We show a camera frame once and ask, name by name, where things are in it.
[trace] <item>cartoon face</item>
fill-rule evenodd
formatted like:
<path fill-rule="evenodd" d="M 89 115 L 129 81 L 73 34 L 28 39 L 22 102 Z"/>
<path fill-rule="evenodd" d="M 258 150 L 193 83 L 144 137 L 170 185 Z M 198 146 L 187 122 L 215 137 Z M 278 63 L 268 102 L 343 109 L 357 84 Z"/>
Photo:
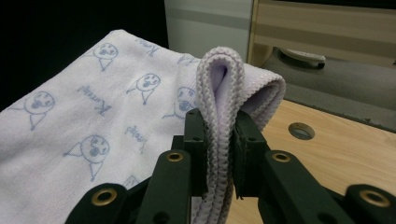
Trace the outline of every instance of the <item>cartoon face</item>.
<path fill-rule="evenodd" d="M 159 77 L 148 73 L 137 80 L 137 88 L 141 91 L 151 91 L 160 85 L 160 82 L 161 80 Z"/>
<path fill-rule="evenodd" d="M 51 110 L 54 105 L 55 100 L 52 96 L 45 91 L 40 91 L 27 99 L 24 107 L 26 111 L 31 114 L 45 114 Z"/>
<path fill-rule="evenodd" d="M 105 138 L 91 135 L 81 142 L 81 152 L 87 161 L 98 163 L 105 159 L 110 146 Z"/>
<path fill-rule="evenodd" d="M 177 91 L 177 102 L 179 111 L 187 112 L 194 109 L 196 107 L 195 91 L 187 87 L 179 88 Z"/>
<path fill-rule="evenodd" d="M 105 43 L 95 49 L 93 54 L 100 59 L 113 59 L 119 54 L 119 52 L 114 45 Z"/>

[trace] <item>black background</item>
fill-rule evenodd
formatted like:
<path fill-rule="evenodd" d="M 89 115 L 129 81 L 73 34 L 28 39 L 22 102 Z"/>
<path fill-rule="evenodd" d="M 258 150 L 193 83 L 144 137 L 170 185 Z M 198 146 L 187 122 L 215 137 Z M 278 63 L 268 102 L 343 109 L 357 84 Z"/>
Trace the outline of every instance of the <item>black background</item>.
<path fill-rule="evenodd" d="M 0 5 L 0 111 L 56 76 L 112 30 L 123 29 L 168 49 L 164 1 Z"/>

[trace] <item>cartoon character print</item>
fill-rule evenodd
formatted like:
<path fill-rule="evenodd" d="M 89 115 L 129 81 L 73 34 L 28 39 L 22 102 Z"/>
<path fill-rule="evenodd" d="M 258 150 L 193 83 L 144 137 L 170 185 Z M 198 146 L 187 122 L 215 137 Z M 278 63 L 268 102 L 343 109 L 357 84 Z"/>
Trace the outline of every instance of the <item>cartoon character print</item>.
<path fill-rule="evenodd" d="M 90 165 L 91 168 L 91 181 L 93 181 L 102 168 L 103 161 L 105 160 L 110 145 L 107 140 L 100 135 L 91 135 L 78 142 L 73 148 L 64 153 L 64 156 L 82 157 Z"/>
<path fill-rule="evenodd" d="M 154 56 L 154 53 L 155 53 L 158 49 L 160 49 L 159 46 L 157 46 L 157 45 L 155 45 L 155 44 L 153 44 L 153 43 L 150 43 L 150 42 L 148 42 L 148 41 L 146 41 L 146 40 L 144 40 L 144 39 L 137 38 L 135 41 L 137 41 L 137 43 L 139 43 L 141 46 L 143 46 L 143 48 L 145 48 L 145 49 L 148 50 L 148 51 L 146 51 L 146 53 L 147 53 L 147 55 L 149 55 L 150 57 L 153 57 L 153 56 Z"/>
<path fill-rule="evenodd" d="M 99 47 L 87 53 L 86 56 L 95 56 L 99 59 L 99 64 L 102 67 L 102 71 L 105 71 L 106 68 L 113 62 L 113 59 L 117 57 L 119 51 L 117 48 L 110 44 L 105 43 L 101 44 Z"/>
<path fill-rule="evenodd" d="M 46 91 L 39 91 L 25 100 L 21 100 L 9 109 L 25 110 L 30 114 L 31 131 L 35 129 L 37 124 L 47 115 L 55 106 L 55 100 Z"/>
<path fill-rule="evenodd" d="M 126 93 L 129 93 L 130 91 L 140 91 L 143 99 L 143 105 L 146 105 L 149 96 L 154 92 L 155 88 L 160 85 L 160 83 L 161 79 L 157 75 L 148 73 L 135 81 Z"/>
<path fill-rule="evenodd" d="M 134 186 L 136 186 L 138 183 L 139 181 L 137 180 L 137 178 L 134 175 L 131 175 L 128 177 L 128 179 L 125 180 L 123 186 L 127 189 L 131 189 Z"/>
<path fill-rule="evenodd" d="M 163 119 L 168 117 L 177 117 L 179 119 L 184 119 L 186 118 L 186 113 L 194 109 L 195 107 L 195 90 L 188 87 L 180 87 L 177 90 L 176 101 L 174 102 L 169 112 L 163 116 Z"/>

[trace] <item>printed towel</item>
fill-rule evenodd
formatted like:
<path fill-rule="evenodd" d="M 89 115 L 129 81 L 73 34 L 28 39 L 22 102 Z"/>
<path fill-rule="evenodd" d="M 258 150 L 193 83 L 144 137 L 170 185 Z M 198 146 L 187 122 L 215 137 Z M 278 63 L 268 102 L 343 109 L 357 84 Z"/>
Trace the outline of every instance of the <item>printed towel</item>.
<path fill-rule="evenodd" d="M 233 194 L 228 140 L 236 112 L 262 129 L 284 79 L 242 63 L 232 49 L 200 60 L 116 30 L 61 73 L 0 113 L 0 218 L 64 223 L 103 183 L 127 189 L 151 176 L 182 135 L 187 111 L 209 124 L 209 192 L 192 202 L 193 223 L 224 223 Z"/>

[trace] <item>table surface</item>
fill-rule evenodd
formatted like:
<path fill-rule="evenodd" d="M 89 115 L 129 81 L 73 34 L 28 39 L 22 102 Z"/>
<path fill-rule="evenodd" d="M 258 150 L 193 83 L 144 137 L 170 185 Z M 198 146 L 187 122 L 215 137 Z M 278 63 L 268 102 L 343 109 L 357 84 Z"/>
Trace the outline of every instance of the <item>table surface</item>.
<path fill-rule="evenodd" d="M 294 122 L 309 125 L 314 138 L 293 137 Z M 292 153 L 328 189 L 345 195 L 349 185 L 368 184 L 396 195 L 396 133 L 284 100 L 262 134 L 271 149 Z M 262 223 L 256 198 L 233 196 L 227 224 L 236 223 Z"/>

